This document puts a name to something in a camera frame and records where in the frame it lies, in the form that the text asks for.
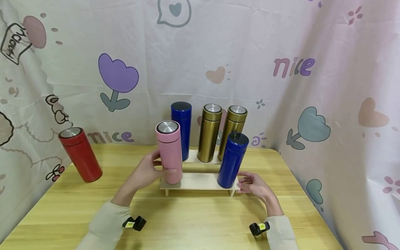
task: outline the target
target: gold thermos bottle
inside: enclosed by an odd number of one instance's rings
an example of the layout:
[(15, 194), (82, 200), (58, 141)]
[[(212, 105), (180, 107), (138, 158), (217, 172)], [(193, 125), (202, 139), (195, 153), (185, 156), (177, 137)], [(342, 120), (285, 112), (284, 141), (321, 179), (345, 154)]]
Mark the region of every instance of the gold thermos bottle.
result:
[(242, 106), (233, 105), (228, 108), (224, 130), (222, 131), (220, 149), (218, 151), (218, 159), (222, 160), (224, 156), (225, 145), (226, 141), (228, 140), (228, 135), (232, 132), (241, 133), (244, 127), (244, 121), (246, 121), (246, 117), (247, 110)]
[(202, 162), (210, 162), (214, 157), (221, 117), (222, 108), (217, 104), (207, 104), (203, 107), (197, 151), (197, 158)]

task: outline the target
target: red thermos bottle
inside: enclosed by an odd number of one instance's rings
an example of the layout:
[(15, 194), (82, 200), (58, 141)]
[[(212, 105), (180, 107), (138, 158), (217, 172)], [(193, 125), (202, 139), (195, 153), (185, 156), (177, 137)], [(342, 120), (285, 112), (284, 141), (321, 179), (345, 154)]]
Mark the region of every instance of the red thermos bottle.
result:
[(83, 128), (67, 128), (58, 134), (61, 144), (85, 182), (101, 177), (101, 170)]

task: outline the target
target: purple tulip print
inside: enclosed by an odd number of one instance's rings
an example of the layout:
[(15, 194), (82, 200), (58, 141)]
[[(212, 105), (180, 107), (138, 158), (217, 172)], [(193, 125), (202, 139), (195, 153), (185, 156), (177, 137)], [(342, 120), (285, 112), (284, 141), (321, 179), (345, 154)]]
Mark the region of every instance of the purple tulip print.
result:
[(103, 53), (99, 57), (99, 70), (104, 83), (112, 89), (111, 98), (105, 93), (100, 94), (103, 103), (108, 110), (124, 109), (129, 106), (130, 100), (118, 100), (119, 93), (128, 93), (132, 91), (139, 82), (139, 73), (134, 67), (127, 67), (126, 64), (119, 60), (112, 60), (111, 57)]

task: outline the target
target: person's left hand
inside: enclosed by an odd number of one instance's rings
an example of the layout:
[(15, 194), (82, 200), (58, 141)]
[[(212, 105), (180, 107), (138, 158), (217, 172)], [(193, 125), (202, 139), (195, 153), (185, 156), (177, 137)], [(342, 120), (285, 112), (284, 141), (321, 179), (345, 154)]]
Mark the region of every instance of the person's left hand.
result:
[(176, 172), (175, 169), (155, 169), (155, 166), (161, 166), (161, 161), (157, 160), (158, 158), (160, 158), (160, 151), (158, 149), (145, 155), (125, 183), (120, 187), (111, 202), (127, 207), (139, 189), (149, 186), (167, 174), (174, 174)]

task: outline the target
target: sleeve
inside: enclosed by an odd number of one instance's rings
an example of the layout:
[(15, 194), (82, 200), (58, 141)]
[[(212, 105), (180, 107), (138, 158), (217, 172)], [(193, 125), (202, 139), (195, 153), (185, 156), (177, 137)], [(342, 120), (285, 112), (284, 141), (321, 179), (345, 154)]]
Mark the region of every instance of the sleeve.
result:
[(121, 238), (122, 224), (130, 217), (130, 208), (106, 202), (89, 224), (89, 232), (76, 250), (114, 250)]
[(288, 217), (271, 216), (265, 221), (270, 224), (267, 238), (271, 250), (298, 250), (296, 237)]

